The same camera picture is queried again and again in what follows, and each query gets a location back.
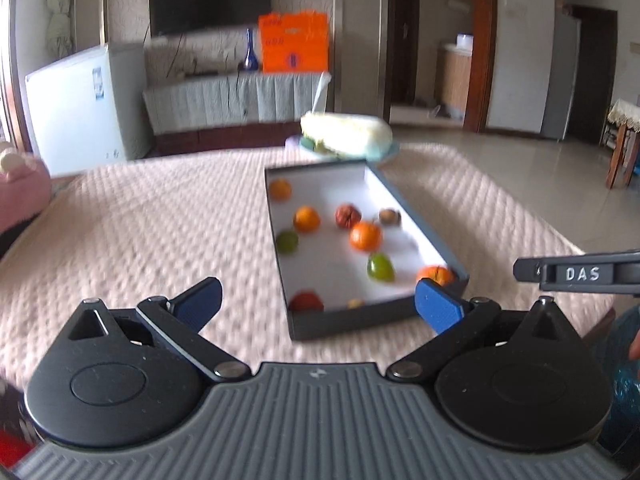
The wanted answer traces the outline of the wooden kitchen cabinet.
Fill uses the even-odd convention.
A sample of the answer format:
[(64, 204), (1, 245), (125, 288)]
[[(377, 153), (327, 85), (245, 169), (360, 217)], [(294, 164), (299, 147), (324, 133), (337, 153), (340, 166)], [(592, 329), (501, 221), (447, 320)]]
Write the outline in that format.
[(453, 44), (443, 44), (438, 49), (435, 77), (435, 98), (439, 104), (452, 108), (462, 115), (468, 104), (471, 78), (472, 52)]

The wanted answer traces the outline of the pink quilted bedspread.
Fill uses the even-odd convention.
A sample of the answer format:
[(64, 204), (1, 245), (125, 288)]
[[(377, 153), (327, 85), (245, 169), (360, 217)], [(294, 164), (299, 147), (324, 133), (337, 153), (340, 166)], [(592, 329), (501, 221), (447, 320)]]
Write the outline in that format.
[[(209, 275), (221, 280), (224, 304), (203, 334), (251, 366), (386, 366), (424, 344), (432, 333), (416, 318), (290, 339), (264, 171), (301, 160), (286, 148), (209, 152), (106, 166), (73, 180), (2, 258), (2, 377), (26, 385), (81, 300), (128, 308)], [(537, 289), (514, 280), (514, 261), (576, 250), (449, 146), (405, 145), (383, 174), (468, 270), (470, 296), (525, 310)]]

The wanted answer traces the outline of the white chest freezer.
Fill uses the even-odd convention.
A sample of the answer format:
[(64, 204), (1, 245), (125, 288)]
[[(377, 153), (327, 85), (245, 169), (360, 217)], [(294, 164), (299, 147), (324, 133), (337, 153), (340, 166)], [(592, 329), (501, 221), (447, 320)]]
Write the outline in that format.
[(94, 47), (25, 77), (32, 135), (54, 178), (130, 162), (152, 150), (140, 44)]

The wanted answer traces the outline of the cloth covered tv cabinet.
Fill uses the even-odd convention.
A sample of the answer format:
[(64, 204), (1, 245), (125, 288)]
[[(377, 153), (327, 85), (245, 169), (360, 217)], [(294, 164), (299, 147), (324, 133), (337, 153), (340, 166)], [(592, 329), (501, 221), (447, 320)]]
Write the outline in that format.
[(328, 72), (236, 73), (147, 88), (157, 153), (282, 146), (300, 133), (302, 116), (326, 110), (331, 79)]

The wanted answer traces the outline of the green fruit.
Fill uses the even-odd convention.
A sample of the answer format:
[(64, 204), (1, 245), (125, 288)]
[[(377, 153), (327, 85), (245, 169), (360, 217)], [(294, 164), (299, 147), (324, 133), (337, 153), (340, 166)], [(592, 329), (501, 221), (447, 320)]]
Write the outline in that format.
[(369, 256), (367, 274), (371, 280), (384, 283), (393, 283), (396, 278), (392, 260), (382, 252), (375, 252)]

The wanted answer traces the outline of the orange tangerine with stem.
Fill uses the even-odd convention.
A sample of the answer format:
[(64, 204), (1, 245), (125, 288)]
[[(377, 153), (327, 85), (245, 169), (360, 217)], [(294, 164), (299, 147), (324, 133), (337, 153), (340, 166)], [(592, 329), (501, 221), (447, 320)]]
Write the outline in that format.
[(448, 266), (424, 266), (416, 274), (416, 282), (431, 280), (442, 287), (454, 283), (457, 275)]

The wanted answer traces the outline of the orange gift bag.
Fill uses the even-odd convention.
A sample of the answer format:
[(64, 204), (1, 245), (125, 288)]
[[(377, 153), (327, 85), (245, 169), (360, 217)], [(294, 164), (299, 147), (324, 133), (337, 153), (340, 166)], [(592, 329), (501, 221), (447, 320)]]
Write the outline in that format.
[(322, 73), (329, 70), (329, 19), (325, 13), (270, 13), (258, 18), (262, 70)]

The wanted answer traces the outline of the knotted curtain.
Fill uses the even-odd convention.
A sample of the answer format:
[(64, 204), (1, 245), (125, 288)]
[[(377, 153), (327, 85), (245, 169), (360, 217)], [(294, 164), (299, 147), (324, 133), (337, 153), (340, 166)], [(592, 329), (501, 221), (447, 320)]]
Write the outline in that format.
[(50, 20), (46, 30), (46, 47), (52, 58), (59, 60), (73, 50), (72, 0), (46, 0)]

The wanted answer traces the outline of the large orange tangerine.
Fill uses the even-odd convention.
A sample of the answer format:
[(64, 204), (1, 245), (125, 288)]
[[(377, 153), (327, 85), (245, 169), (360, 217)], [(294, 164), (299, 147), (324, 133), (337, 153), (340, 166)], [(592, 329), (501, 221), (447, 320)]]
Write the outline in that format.
[(382, 229), (374, 222), (360, 221), (349, 232), (349, 244), (360, 252), (376, 252), (384, 240)]

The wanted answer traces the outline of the blue glass bottle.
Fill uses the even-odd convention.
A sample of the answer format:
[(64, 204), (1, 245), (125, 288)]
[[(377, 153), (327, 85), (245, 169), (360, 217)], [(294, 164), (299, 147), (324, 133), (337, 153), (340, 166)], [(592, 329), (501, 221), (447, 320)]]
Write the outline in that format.
[(259, 62), (254, 48), (254, 32), (251, 28), (246, 30), (246, 50), (241, 68), (244, 72), (257, 72), (259, 70)]

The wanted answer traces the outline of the red apple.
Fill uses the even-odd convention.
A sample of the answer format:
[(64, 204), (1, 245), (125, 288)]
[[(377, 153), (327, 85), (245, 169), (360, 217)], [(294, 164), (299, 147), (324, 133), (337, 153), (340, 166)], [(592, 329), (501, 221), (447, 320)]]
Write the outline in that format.
[(360, 210), (351, 203), (341, 204), (334, 212), (335, 224), (342, 230), (351, 230), (361, 218)]

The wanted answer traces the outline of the dark red fruit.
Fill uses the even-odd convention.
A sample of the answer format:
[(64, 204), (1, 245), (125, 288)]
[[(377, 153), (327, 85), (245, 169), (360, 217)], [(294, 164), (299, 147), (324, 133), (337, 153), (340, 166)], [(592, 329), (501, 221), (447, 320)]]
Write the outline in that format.
[(302, 290), (295, 294), (288, 302), (288, 310), (291, 312), (322, 312), (324, 310), (324, 303), (314, 290)]

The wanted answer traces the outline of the napa cabbage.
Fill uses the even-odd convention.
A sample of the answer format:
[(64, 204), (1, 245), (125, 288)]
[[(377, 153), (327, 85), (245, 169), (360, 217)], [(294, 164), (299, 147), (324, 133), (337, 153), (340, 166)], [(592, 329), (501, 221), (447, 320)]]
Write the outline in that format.
[(375, 116), (308, 112), (300, 130), (313, 148), (356, 153), (384, 153), (394, 143), (387, 122)]

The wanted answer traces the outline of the grey white cardboard box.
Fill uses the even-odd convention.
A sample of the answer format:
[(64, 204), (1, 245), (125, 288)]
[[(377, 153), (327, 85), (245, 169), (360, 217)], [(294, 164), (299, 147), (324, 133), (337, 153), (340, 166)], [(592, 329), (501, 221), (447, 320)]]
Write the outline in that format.
[(416, 316), (420, 278), (461, 296), (469, 273), (382, 171), (365, 160), (265, 171), (270, 230), (294, 341)]

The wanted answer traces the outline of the brown round longan fruit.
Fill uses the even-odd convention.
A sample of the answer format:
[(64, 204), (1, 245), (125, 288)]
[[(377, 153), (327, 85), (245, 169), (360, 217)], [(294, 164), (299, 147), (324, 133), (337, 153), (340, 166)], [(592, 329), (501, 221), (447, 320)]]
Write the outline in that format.
[(349, 309), (358, 309), (365, 305), (366, 303), (361, 299), (352, 299), (347, 303), (347, 307)]

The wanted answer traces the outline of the wooden side table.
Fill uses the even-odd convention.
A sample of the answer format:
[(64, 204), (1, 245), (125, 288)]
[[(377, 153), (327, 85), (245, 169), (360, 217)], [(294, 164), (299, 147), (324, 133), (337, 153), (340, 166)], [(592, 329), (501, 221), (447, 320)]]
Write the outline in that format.
[(615, 181), (621, 171), (623, 171), (624, 185), (631, 184), (639, 156), (639, 116), (638, 105), (622, 99), (618, 99), (608, 112), (606, 120), (617, 127), (615, 148), (605, 179), (605, 186), (608, 190), (614, 188)]

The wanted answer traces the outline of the green tangerine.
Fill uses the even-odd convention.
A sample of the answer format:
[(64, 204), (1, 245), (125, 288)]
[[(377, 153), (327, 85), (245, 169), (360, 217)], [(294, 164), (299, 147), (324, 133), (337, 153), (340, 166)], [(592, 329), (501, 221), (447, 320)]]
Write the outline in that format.
[(276, 248), (282, 255), (294, 254), (298, 248), (298, 244), (298, 234), (292, 230), (283, 230), (276, 237)]

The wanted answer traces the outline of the pink plush toy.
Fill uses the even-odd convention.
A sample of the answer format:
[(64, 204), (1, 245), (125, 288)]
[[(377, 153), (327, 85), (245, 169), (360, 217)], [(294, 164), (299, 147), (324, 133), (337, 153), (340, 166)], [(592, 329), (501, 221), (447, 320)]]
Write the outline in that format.
[(1, 142), (0, 226), (4, 233), (35, 217), (52, 198), (52, 180), (37, 156), (17, 151)]

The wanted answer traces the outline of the small brown pear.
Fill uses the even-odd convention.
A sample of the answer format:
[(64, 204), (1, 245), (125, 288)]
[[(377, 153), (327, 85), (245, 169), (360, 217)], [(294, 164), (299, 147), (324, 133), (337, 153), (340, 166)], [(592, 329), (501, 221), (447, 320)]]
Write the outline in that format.
[(383, 226), (399, 226), (401, 224), (401, 213), (396, 209), (381, 209), (378, 212), (378, 222)]

